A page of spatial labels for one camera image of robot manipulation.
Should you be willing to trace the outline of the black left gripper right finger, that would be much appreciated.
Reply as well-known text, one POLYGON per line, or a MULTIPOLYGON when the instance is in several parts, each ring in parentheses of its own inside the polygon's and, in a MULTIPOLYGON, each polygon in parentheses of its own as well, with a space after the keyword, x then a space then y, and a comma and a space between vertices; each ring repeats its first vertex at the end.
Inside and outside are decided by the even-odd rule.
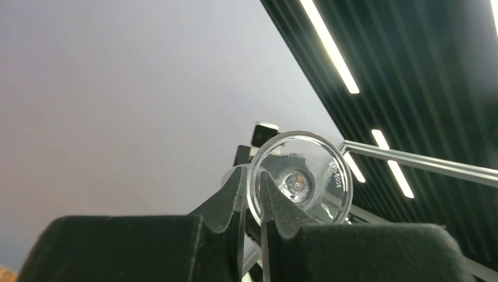
POLYGON ((473 281, 434 224, 321 224, 260 175, 264 281, 473 281))

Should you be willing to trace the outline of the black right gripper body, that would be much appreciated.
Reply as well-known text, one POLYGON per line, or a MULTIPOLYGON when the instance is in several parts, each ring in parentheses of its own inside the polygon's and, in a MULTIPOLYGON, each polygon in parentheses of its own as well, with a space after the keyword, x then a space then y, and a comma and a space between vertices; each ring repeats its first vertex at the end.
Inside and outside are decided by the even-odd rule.
POLYGON ((251 163, 251 146, 238 145, 235 153, 233 166, 245 165, 251 163))

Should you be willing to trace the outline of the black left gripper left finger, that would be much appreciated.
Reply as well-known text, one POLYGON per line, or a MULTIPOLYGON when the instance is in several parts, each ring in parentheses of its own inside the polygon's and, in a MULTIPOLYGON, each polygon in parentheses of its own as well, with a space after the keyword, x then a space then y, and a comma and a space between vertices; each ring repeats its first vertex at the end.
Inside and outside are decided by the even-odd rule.
POLYGON ((64 216, 41 233, 19 281, 240 281, 248 169, 186 215, 64 216))

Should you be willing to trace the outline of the clear wine glass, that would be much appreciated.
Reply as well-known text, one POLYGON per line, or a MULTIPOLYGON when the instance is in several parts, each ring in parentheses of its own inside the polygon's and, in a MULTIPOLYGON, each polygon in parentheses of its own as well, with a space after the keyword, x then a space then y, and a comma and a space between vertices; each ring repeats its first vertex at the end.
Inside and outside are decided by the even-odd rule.
POLYGON ((279 133, 261 146, 251 163, 238 166, 248 169, 250 226, 261 225, 262 174, 270 177, 291 207, 317 222, 344 223, 348 217, 354 195, 351 170, 341 150, 321 135, 302 130, 279 133))

